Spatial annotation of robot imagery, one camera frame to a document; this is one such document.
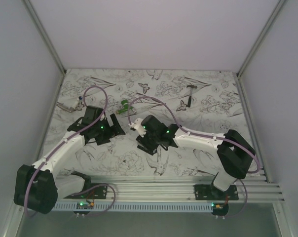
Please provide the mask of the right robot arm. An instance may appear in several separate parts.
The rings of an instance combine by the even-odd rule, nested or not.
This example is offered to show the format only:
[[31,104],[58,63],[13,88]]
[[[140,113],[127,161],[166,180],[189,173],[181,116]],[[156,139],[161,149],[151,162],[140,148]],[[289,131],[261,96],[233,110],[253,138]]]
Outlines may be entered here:
[[166,126],[150,115],[138,118],[130,124],[138,132],[138,148],[154,155],[159,148],[190,148],[218,158],[221,162],[210,187],[212,198],[220,200],[237,179],[242,180],[249,172],[255,151],[235,130],[226,133],[206,133],[183,127],[176,123]]

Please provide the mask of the small hammer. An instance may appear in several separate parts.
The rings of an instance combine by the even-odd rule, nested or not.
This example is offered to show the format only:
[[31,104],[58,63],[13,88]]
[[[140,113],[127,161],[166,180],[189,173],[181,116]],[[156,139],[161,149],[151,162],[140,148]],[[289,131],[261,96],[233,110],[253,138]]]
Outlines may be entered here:
[[189,91],[189,97],[188,97],[188,102],[187,102],[187,107],[190,108],[191,107],[191,101],[192,101],[192,91],[193,91],[193,89],[196,88],[196,86],[194,86],[194,85],[187,85],[186,87],[190,89],[190,91]]

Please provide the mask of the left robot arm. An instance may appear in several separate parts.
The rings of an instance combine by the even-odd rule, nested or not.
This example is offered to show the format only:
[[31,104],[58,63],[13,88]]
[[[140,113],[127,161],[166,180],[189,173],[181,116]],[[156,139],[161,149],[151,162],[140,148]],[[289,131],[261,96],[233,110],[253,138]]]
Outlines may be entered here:
[[32,165],[22,165],[16,176],[13,201],[16,205],[49,213],[62,198],[87,198],[92,192],[90,176],[74,171],[59,176],[70,158],[91,140],[97,145],[110,142],[115,136],[125,135],[116,115],[111,114],[109,124],[102,108],[88,106],[84,116],[71,124],[59,143]]

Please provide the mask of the controller board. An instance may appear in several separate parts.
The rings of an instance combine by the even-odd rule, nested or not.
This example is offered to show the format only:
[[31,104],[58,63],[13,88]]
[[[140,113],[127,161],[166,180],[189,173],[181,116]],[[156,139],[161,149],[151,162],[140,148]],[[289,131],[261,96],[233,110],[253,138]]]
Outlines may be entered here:
[[78,217],[85,217],[88,215],[91,210],[94,208],[94,203],[90,201],[80,201],[76,204],[76,208],[74,214],[76,218]]
[[215,216],[216,219],[222,218],[225,219],[226,215],[229,212],[229,204],[228,203],[212,203],[212,215]]

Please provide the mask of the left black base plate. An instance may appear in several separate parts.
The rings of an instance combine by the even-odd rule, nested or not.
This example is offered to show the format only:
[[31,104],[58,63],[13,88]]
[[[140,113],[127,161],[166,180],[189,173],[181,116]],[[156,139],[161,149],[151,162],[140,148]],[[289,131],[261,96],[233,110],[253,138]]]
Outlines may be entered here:
[[105,199],[107,196],[108,184],[92,183],[88,189],[81,191],[79,194],[69,195],[66,199]]

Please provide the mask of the metal clamp tool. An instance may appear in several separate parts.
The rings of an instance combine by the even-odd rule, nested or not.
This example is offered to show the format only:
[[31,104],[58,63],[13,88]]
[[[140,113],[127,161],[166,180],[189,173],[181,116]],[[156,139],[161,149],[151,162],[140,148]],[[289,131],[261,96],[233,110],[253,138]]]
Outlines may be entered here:
[[57,102],[57,107],[68,113],[73,113],[75,111],[81,111],[84,108],[84,104],[81,101],[75,101],[71,105]]

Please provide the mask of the black fuse box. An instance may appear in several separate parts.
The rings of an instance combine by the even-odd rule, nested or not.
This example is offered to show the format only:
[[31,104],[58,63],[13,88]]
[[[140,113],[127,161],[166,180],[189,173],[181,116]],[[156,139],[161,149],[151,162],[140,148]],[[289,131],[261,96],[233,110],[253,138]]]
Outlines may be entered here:
[[157,145],[152,142],[143,142],[143,141],[138,141],[137,148],[144,151],[145,153],[153,156],[154,154],[157,153]]

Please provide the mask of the right controller board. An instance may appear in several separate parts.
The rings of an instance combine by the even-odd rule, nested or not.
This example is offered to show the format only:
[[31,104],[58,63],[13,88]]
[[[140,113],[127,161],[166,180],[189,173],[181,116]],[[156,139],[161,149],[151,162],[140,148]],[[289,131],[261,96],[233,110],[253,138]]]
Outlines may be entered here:
[[226,215],[229,212],[229,204],[228,203],[212,203],[212,215],[215,216],[216,219],[222,218],[225,219]]

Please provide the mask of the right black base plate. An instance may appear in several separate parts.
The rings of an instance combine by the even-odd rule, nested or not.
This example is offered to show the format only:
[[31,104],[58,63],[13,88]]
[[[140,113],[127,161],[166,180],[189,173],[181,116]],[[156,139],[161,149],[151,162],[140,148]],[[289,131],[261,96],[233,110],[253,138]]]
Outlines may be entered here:
[[239,200],[237,187],[230,185],[226,191],[221,191],[211,184],[196,184],[193,186],[196,200]]

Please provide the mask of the green object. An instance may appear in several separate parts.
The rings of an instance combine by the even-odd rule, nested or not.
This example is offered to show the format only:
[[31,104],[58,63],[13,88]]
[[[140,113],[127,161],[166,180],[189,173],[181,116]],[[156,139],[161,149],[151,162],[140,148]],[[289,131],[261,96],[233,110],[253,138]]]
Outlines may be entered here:
[[121,101],[121,108],[116,111],[116,114],[120,115],[122,113],[128,112],[129,110],[131,110],[133,114],[136,113],[136,110],[132,106],[129,106],[128,100],[124,99]]

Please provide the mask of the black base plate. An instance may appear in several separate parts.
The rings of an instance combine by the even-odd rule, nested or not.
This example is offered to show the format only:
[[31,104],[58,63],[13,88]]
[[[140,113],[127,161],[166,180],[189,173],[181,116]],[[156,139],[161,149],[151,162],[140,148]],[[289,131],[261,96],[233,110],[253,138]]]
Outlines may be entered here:
[[226,191],[221,191],[211,184],[196,184],[193,186],[196,200],[239,200],[237,187],[230,185]]
[[92,183],[88,189],[81,191],[79,194],[69,195],[66,199],[105,199],[107,196],[108,184]]

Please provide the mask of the left controller board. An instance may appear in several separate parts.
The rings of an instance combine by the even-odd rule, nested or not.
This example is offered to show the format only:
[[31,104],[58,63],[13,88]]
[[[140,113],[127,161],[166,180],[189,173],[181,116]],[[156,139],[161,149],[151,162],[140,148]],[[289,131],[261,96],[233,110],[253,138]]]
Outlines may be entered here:
[[88,215],[91,210],[94,208],[94,203],[90,201],[80,201],[76,204],[76,208],[74,214],[76,218],[78,217],[85,217]]

